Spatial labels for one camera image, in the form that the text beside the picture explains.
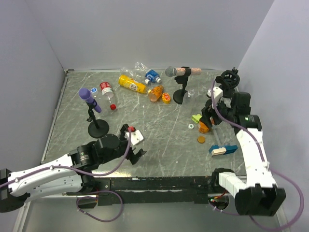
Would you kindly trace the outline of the clear bottle green-print white cap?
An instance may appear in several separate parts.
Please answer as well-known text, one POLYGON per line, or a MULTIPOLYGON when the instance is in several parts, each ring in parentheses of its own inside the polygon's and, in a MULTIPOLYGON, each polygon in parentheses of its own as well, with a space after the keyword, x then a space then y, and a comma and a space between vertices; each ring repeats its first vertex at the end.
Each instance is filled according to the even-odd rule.
POLYGON ((188 98, 193 98, 195 96, 195 91, 193 89, 189 90, 187 92, 187 97, 188 98))

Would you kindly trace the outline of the orange gold bottle cap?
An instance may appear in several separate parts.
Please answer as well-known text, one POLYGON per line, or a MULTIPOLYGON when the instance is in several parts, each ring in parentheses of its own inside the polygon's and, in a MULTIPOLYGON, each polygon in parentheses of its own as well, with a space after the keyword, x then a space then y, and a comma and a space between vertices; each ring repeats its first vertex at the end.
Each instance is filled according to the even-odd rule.
POLYGON ((205 137, 199 136, 199 137, 197 138, 197 141, 198 141, 200 144, 202 144, 202 143, 205 142, 205 137))

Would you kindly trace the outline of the small red bottle cap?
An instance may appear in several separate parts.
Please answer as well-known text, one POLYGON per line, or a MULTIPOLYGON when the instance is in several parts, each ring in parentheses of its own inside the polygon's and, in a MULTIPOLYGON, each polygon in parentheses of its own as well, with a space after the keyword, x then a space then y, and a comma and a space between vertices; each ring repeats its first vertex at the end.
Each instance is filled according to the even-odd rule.
POLYGON ((115 104, 110 105, 110 109, 111 110, 115 110, 116 109, 116 105, 115 104))

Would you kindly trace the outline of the orange bottle red cap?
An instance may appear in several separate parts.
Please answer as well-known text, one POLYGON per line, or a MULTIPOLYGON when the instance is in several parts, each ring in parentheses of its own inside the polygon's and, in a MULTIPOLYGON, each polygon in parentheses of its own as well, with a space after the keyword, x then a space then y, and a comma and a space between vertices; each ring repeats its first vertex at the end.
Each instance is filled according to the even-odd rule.
POLYGON ((208 128, 203 122, 198 122, 198 131, 202 134, 208 133, 210 128, 208 128))

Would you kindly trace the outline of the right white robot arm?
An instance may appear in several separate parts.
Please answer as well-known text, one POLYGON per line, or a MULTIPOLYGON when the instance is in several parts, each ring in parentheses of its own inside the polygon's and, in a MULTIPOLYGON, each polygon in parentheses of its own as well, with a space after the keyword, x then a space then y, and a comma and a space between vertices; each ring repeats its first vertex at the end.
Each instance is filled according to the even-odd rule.
POLYGON ((235 199, 236 211, 241 216, 268 216, 276 214, 286 198, 271 173, 263 146, 263 132, 259 116, 251 114, 251 96, 247 92, 230 94, 230 106, 223 101, 224 91, 209 89, 208 101, 201 110, 201 123, 212 128, 221 122, 233 129, 242 150, 246 181, 227 168, 216 168, 211 176, 164 177, 158 186, 174 190, 193 191, 203 202, 208 193, 228 192, 235 199))

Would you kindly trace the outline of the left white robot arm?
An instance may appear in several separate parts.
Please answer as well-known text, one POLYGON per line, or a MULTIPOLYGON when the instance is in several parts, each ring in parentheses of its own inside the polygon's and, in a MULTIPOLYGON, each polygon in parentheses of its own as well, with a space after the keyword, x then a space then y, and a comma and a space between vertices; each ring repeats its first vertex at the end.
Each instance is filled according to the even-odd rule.
POLYGON ((96 186, 92 171, 117 158, 136 164, 145 151, 140 149, 134 153, 134 149, 143 140, 138 132, 126 132, 120 137, 107 134, 34 168, 18 172, 1 169, 0 211, 11 212, 27 202, 58 193, 90 194, 96 186))

